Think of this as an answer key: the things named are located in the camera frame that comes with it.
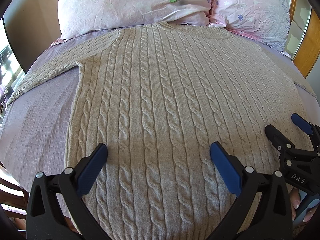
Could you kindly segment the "person's right hand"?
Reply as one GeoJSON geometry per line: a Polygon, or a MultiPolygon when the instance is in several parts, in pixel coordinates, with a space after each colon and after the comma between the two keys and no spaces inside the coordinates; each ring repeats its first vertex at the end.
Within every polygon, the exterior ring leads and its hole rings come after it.
{"type": "MultiPolygon", "coordinates": [[[[297,188],[293,188],[290,192],[290,202],[291,202],[291,212],[292,212],[292,220],[295,220],[296,217],[296,209],[300,205],[300,196],[299,196],[299,191],[297,188]]],[[[317,208],[319,205],[313,207],[311,210],[309,210],[304,219],[303,223],[308,223],[309,220],[312,218],[312,216],[315,214],[317,208]]]]}

